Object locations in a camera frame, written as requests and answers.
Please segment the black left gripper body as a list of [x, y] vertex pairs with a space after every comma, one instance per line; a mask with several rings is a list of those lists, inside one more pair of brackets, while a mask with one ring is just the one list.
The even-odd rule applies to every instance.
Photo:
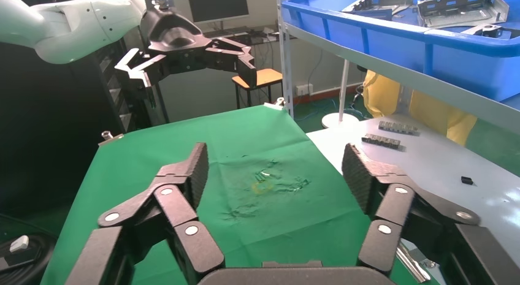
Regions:
[[162, 56], [159, 60], [161, 75], [207, 67], [204, 55], [211, 40], [179, 13], [151, 7], [143, 13], [139, 28], [146, 53]]

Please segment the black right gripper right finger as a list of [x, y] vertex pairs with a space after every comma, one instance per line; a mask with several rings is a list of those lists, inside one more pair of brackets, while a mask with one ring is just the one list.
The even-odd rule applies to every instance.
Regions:
[[345, 147], [342, 171], [371, 220], [359, 265], [390, 274], [405, 239], [438, 263], [444, 275], [481, 273], [480, 218], [474, 212], [426, 191], [398, 166], [374, 161], [352, 143]]

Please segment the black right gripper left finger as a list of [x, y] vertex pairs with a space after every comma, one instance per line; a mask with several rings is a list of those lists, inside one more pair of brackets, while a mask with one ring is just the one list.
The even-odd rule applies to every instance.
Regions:
[[162, 241], [188, 284], [224, 268], [196, 213], [208, 171], [207, 144], [197, 143], [184, 161], [162, 166], [144, 191], [101, 214], [66, 284], [131, 284], [135, 265]]

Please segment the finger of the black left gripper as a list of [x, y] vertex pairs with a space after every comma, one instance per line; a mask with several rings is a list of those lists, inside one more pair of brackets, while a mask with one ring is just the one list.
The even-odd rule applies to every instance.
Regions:
[[204, 50], [206, 68], [235, 72], [249, 87], [254, 87], [257, 68], [250, 50], [250, 46], [225, 37], [212, 39]]
[[147, 99], [151, 108], [157, 107], [153, 87], [165, 77], [163, 64], [166, 55], [147, 53], [139, 48], [131, 48], [115, 65], [123, 81], [128, 81], [136, 98]]

